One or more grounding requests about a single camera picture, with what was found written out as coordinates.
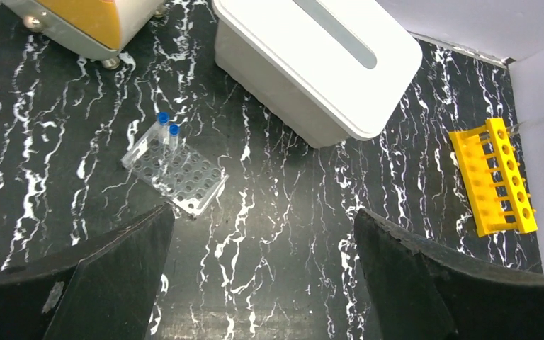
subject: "yellow plastic rack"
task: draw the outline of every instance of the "yellow plastic rack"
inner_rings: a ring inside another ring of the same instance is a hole
[[[480,237],[515,230],[525,234],[537,230],[534,210],[521,178],[502,118],[487,119],[483,126],[462,132],[450,132],[472,213]],[[484,146],[492,145],[493,153],[485,154]],[[489,167],[489,159],[497,159],[497,167]],[[503,181],[494,182],[492,174],[500,172]],[[500,196],[498,187],[507,195]],[[509,201],[512,210],[504,211],[502,202]]]

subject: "clear tube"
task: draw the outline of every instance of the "clear tube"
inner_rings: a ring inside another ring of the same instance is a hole
[[[178,149],[180,135],[180,126],[171,124],[169,128],[169,149],[171,154],[174,154]]]
[[[513,137],[514,135],[519,134],[521,131],[525,131],[529,128],[537,127],[543,124],[544,124],[544,117],[523,120],[522,122],[519,122],[518,124],[514,124],[512,126],[506,127],[506,132],[508,133],[509,137]],[[485,133],[480,136],[481,141],[488,140],[488,139],[489,139],[488,133]]]
[[[159,123],[159,131],[157,133],[157,139],[163,145],[167,145],[170,140],[170,134],[168,133],[168,121],[170,117],[168,113],[160,112],[157,114],[157,122]]]

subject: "tabletop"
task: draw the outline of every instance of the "tabletop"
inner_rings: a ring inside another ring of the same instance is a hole
[[[476,235],[447,136],[516,122],[506,69],[421,41],[422,66],[380,136],[311,149],[215,65],[207,1],[169,8],[115,71],[0,8],[0,271],[163,203],[120,159],[167,111],[229,179],[199,218],[177,211],[149,339],[379,339],[353,242],[360,208],[541,272],[534,234]]]

